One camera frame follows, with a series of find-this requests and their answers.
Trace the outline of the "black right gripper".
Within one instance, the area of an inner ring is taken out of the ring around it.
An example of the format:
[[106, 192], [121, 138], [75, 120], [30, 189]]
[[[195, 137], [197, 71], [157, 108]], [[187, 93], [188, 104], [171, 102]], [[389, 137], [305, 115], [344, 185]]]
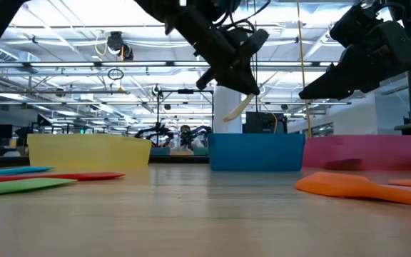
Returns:
[[309, 83], [302, 100], [345, 99], [356, 90], [372, 91], [380, 82], [411, 67], [411, 40], [395, 21], [378, 24], [349, 45], [344, 60]]

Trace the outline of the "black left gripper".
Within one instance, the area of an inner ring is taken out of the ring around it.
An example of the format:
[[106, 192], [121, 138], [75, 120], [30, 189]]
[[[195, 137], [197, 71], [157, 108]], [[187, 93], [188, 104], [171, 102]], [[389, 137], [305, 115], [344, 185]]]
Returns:
[[195, 49], [194, 54], [203, 57], [210, 68], [196, 81], [203, 90], [212, 80], [217, 85], [245, 95], [259, 95], [255, 77], [244, 54], [248, 32], [228, 29], [213, 23], [214, 13], [196, 4], [177, 5], [166, 15], [166, 33], [177, 30]]

